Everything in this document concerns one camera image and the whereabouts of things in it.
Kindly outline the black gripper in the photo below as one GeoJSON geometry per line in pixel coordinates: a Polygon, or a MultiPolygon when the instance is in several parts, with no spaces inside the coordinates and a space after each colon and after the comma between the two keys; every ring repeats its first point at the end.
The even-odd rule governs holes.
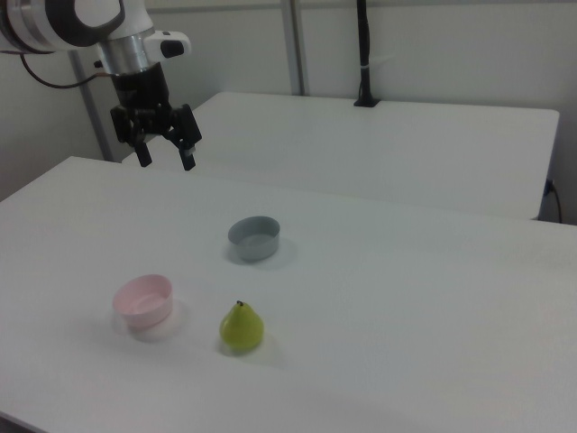
{"type": "Polygon", "coordinates": [[[160,64],[134,74],[112,76],[119,105],[110,110],[119,143],[127,143],[142,167],[151,164],[146,134],[162,135],[179,150],[184,170],[196,166],[193,151],[202,139],[189,105],[172,108],[160,64]]]}

